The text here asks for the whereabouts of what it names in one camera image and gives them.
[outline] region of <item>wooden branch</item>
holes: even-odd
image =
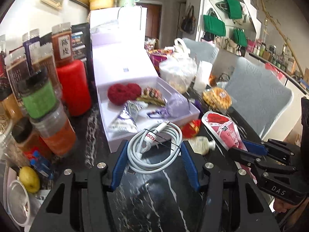
[[[299,60],[297,59],[296,55],[295,55],[295,52],[291,46],[291,43],[290,41],[288,40],[288,38],[283,34],[283,32],[281,31],[281,29],[279,28],[279,26],[276,24],[276,22],[274,21],[273,17],[268,13],[268,11],[266,10],[265,8],[265,4],[264,4],[264,1],[263,0],[260,0],[261,1],[261,4],[262,4],[262,10],[266,16],[266,18],[268,20],[271,21],[271,23],[275,26],[275,28],[277,29],[277,31],[279,32],[279,34],[282,36],[283,40],[285,41],[285,43],[287,44],[287,46],[289,47],[293,57],[295,58],[295,61],[297,63],[297,66],[298,66],[298,69],[300,71],[300,74],[302,75],[302,77],[304,77],[304,73],[302,72],[302,68],[300,67],[300,64],[299,64]]]

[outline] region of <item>red knitted item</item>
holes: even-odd
[[[107,97],[115,105],[123,105],[127,100],[135,100],[142,94],[138,84],[114,84],[109,87]]]

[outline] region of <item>silver foil package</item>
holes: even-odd
[[[113,131],[124,131],[130,133],[138,133],[136,120],[140,110],[147,108],[148,104],[141,101],[128,100],[125,103],[123,110],[112,121],[109,128]]]

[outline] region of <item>blue gripper pad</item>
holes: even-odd
[[[198,172],[190,156],[188,148],[186,147],[186,144],[184,142],[182,142],[180,145],[180,151],[181,151],[181,158],[183,160],[190,185],[191,187],[194,188],[195,191],[198,192],[200,190],[200,183],[198,182]]]
[[[128,144],[129,141],[123,141],[121,144],[123,144],[123,149],[119,155],[119,158],[117,160],[117,163],[114,167],[113,170],[113,180],[111,183],[111,189],[114,191],[119,185],[120,185],[120,181],[121,178],[123,176],[123,172],[126,168],[127,162],[128,162],[128,154],[127,154],[127,148],[128,148]]]
[[[243,140],[243,143],[246,146],[248,152],[250,153],[254,153],[260,156],[267,156],[268,154],[268,151],[266,150],[266,148],[261,144],[252,143],[247,140]]]

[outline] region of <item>hand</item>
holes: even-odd
[[[281,212],[285,213],[288,209],[294,208],[296,206],[293,206],[293,205],[291,205],[289,203],[286,203],[286,202],[284,202],[282,200],[279,200],[277,198],[275,198],[275,201],[273,203],[274,210],[279,212],[279,213],[281,213]]]

